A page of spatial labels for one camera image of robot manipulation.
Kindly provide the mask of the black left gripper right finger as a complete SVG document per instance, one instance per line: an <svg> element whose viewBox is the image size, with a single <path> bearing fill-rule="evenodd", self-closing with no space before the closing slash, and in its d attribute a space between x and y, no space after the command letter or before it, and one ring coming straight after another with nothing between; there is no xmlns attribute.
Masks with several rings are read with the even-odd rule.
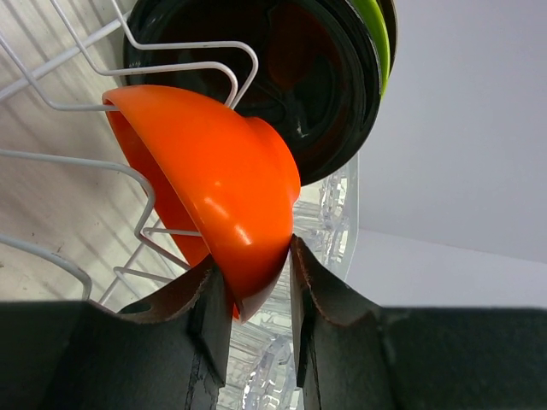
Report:
<svg viewBox="0 0 547 410"><path fill-rule="evenodd" d="M297 386L307 409L543 409L546 312L381 307L291 240Z"/></svg>

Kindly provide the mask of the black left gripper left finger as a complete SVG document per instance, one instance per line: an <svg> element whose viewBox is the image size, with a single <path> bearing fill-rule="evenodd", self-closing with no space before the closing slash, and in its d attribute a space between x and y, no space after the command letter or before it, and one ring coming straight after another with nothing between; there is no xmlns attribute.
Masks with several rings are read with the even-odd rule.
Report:
<svg viewBox="0 0 547 410"><path fill-rule="evenodd" d="M95 302L5 302L1 406L213 409L231 326L211 257L119 313Z"/></svg>

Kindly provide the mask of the orange plastic bowl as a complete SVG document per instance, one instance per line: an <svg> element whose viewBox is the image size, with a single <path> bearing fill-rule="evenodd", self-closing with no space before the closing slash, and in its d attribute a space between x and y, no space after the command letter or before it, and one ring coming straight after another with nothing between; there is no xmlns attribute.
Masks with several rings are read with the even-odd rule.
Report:
<svg viewBox="0 0 547 410"><path fill-rule="evenodd" d="M212 257L234 317L248 320L271 294L293 233L301 183L284 140L264 120L180 88L125 86L103 103L179 251L191 266Z"/></svg>

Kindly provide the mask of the black plate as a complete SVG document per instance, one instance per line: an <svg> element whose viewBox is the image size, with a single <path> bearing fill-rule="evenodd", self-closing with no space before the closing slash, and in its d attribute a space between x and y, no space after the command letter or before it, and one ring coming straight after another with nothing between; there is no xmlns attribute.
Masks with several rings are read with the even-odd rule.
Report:
<svg viewBox="0 0 547 410"><path fill-rule="evenodd" d="M347 1L139 1L126 67L216 61L250 81L236 110L270 124L303 185L362 147L380 104L379 59Z"/></svg>

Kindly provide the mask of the lime green plate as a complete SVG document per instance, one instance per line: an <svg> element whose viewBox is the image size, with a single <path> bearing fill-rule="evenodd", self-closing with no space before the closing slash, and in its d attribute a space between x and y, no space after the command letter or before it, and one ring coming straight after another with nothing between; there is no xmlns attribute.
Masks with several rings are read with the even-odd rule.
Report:
<svg viewBox="0 0 547 410"><path fill-rule="evenodd" d="M390 40L385 18L376 0L351 0L350 3L362 18L373 40L379 58L380 95L383 97L389 81L391 67Z"/></svg>

